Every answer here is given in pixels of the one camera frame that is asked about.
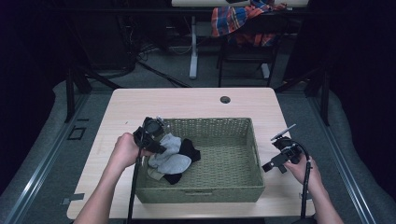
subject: person's right arm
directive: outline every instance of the person's right arm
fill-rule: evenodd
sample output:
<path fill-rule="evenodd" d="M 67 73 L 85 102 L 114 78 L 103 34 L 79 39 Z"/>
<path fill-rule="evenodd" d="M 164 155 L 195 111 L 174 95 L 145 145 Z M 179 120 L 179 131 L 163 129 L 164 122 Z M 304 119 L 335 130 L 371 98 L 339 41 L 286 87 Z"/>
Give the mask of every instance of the person's right arm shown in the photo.
<path fill-rule="evenodd" d="M 290 161 L 284 164 L 300 182 L 304 182 L 306 157 L 302 155 L 298 164 L 293 164 Z M 329 193 L 324 188 L 318 166 L 315 161 L 311 158 L 311 172 L 308 182 L 308 191 L 312 196 L 312 201 L 315 206 L 315 219 L 319 224 L 338 224 L 344 223 L 340 218 L 332 201 L 330 200 Z"/>

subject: wicker basket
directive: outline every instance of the wicker basket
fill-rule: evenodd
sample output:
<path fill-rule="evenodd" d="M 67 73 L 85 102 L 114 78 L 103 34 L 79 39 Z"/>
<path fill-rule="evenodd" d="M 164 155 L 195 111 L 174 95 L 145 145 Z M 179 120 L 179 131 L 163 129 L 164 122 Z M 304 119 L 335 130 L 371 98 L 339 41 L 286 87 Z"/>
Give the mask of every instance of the wicker basket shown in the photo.
<path fill-rule="evenodd" d="M 142 203 L 257 202 L 264 190 L 251 119 L 166 119 L 165 134 L 189 138 L 201 151 L 175 185 L 148 175 L 144 159 L 136 183 Z"/>

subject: chair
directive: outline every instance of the chair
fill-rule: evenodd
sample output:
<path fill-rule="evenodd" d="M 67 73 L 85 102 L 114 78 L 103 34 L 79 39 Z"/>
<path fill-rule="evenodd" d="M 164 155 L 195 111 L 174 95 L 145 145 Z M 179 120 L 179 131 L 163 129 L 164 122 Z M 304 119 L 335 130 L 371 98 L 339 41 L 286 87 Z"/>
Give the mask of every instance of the chair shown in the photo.
<path fill-rule="evenodd" d="M 218 69 L 219 69 L 219 87 L 221 87 L 221 81 L 225 78 L 228 79 L 252 79 L 247 77 L 224 77 L 223 76 L 223 62 L 226 63 L 257 63 L 258 69 L 261 68 L 263 63 L 271 64 L 270 74 L 267 80 L 266 86 L 269 87 L 271 83 L 271 77 L 274 71 L 274 65 L 276 62 L 276 55 L 279 49 L 279 43 L 282 36 L 286 33 L 289 26 L 289 21 L 285 16 L 276 14 L 274 12 L 264 13 L 260 16 L 254 17 L 239 28 L 232 34 L 277 34 L 274 39 L 274 43 L 271 46 L 264 47 L 253 47 L 253 46 L 235 46 L 228 44 L 227 35 L 223 37 L 221 44 L 219 57 L 218 57 Z"/>

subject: clothing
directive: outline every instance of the clothing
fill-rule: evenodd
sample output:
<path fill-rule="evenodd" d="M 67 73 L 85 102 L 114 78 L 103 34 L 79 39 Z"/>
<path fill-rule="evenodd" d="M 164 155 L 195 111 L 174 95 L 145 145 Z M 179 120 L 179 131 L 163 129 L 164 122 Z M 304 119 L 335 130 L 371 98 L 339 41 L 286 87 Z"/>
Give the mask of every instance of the clothing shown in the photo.
<path fill-rule="evenodd" d="M 267 0 L 265 3 L 261 0 L 250 0 L 250 5 L 246 7 L 215 7 L 212 13 L 212 36 L 223 36 L 234 32 L 242 27 L 245 22 L 262 13 L 273 10 L 283 10 L 286 4 L 275 5 L 275 0 Z M 253 46 L 271 45 L 271 40 L 275 34 L 246 35 L 233 34 L 229 35 L 229 44 Z"/>

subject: background desk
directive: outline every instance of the background desk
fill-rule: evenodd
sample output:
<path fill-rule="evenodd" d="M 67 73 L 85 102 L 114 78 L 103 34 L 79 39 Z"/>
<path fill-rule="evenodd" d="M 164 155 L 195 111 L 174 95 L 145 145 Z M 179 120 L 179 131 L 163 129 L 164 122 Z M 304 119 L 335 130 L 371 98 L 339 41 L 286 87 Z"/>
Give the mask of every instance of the background desk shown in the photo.
<path fill-rule="evenodd" d="M 223 104 L 221 96 L 231 102 Z M 262 164 L 279 150 L 270 139 L 286 129 L 276 95 L 266 88 L 204 88 L 204 89 L 132 89 L 116 90 L 110 99 L 98 134 L 93 142 L 75 193 L 84 199 L 73 201 L 67 211 L 76 218 L 96 187 L 117 137 L 133 132 L 145 117 L 171 118 L 252 118 Z M 110 211 L 112 218 L 126 218 L 134 167 L 122 174 L 116 187 Z M 281 174 L 277 169 L 263 175 L 265 190 L 256 203 L 153 203 L 134 201 L 134 218 L 208 218 L 208 217 L 280 217 L 299 216 L 302 185 L 291 172 Z M 311 202 L 307 214 L 314 214 Z"/>

